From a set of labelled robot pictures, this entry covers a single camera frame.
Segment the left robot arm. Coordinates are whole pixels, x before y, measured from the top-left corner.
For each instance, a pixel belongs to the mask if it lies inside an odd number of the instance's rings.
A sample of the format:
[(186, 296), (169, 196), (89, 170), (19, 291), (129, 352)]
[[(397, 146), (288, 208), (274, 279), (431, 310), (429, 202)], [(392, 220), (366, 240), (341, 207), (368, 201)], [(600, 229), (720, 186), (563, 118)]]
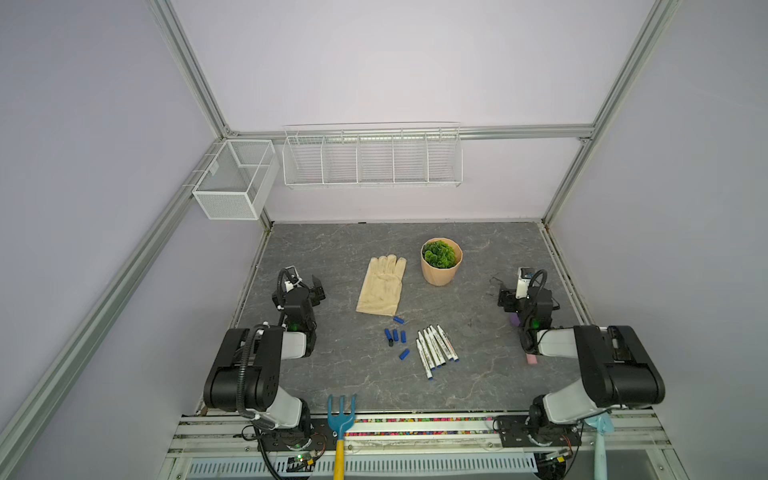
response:
[(272, 301), (276, 324), (227, 330), (203, 388), (209, 409), (235, 412), (258, 433), (313, 433), (307, 402), (280, 386), (284, 360), (310, 356), (317, 340), (314, 308), (326, 298), (321, 280), (307, 284), (294, 266), (281, 269)]

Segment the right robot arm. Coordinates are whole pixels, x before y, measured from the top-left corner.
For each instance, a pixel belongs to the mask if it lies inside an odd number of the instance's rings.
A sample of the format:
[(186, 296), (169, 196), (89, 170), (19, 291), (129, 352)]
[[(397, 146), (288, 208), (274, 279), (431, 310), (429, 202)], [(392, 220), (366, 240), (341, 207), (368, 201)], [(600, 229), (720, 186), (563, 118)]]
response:
[(516, 316), (528, 361), (568, 358), (575, 359), (579, 367), (577, 380), (533, 400), (526, 422), (529, 435), (539, 438), (613, 409), (661, 403), (666, 386), (635, 330), (625, 325), (554, 327), (552, 314), (560, 305), (547, 280), (544, 269), (521, 268), (517, 286), (500, 286), (497, 299), (499, 307)]

